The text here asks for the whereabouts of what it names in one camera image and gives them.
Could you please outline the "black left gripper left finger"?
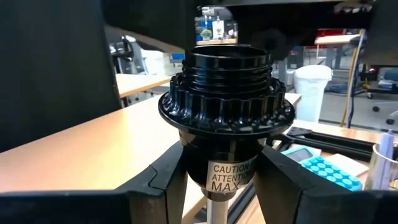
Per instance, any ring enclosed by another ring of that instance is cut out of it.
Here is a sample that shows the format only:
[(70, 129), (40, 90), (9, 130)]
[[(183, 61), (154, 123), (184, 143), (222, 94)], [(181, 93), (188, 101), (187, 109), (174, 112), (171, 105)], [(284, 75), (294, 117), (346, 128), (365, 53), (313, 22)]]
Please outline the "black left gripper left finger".
[(1, 194), (1, 223), (180, 223), (187, 187), (183, 157), (176, 142), (115, 190)]

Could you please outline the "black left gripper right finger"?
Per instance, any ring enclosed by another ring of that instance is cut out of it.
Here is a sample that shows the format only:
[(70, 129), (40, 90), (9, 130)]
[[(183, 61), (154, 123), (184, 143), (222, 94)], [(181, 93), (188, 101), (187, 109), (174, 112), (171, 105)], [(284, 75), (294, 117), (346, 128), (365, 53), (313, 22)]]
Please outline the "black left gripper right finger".
[(265, 146), (254, 186), (267, 224), (397, 223), (397, 192), (352, 192)]

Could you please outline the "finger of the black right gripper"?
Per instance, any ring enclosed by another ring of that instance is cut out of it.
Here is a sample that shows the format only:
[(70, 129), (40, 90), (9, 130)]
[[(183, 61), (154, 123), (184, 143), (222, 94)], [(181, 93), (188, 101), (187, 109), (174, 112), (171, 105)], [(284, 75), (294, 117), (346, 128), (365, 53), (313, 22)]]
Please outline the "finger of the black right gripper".
[(331, 4), (258, 4), (231, 8), (238, 42), (286, 58), (295, 46), (313, 45), (317, 30), (328, 26)]
[(164, 52), (182, 52), (196, 46), (194, 0), (104, 0), (107, 25)]

